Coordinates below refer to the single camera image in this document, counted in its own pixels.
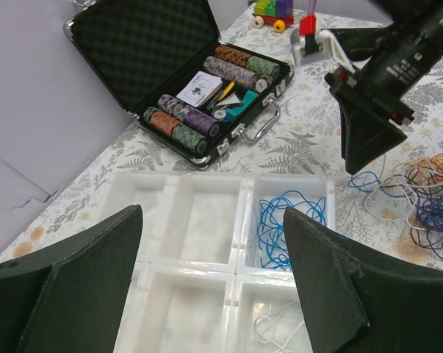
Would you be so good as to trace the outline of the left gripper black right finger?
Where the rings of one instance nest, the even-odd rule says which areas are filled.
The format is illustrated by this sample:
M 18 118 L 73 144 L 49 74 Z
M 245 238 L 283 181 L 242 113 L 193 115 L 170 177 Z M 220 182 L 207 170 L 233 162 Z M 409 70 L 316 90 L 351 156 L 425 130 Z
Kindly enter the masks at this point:
M 284 232 L 314 352 L 443 352 L 443 271 L 288 208 Z

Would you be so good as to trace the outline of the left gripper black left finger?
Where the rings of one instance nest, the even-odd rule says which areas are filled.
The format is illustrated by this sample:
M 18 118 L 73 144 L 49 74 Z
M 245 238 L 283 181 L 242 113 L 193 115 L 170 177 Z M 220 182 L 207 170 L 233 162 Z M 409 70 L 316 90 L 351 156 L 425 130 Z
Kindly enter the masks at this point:
M 0 352 L 112 352 L 142 230 L 131 205 L 0 263 Z

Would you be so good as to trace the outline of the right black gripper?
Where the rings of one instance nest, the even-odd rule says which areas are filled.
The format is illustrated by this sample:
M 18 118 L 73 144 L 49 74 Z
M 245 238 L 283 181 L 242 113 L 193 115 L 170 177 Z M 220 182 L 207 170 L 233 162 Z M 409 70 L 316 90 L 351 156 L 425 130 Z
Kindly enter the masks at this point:
M 342 66 L 326 82 L 340 108 L 342 158 L 354 175 L 406 139 L 401 99 L 443 57 L 443 1 L 376 1 L 385 28 L 330 29 L 356 72 Z

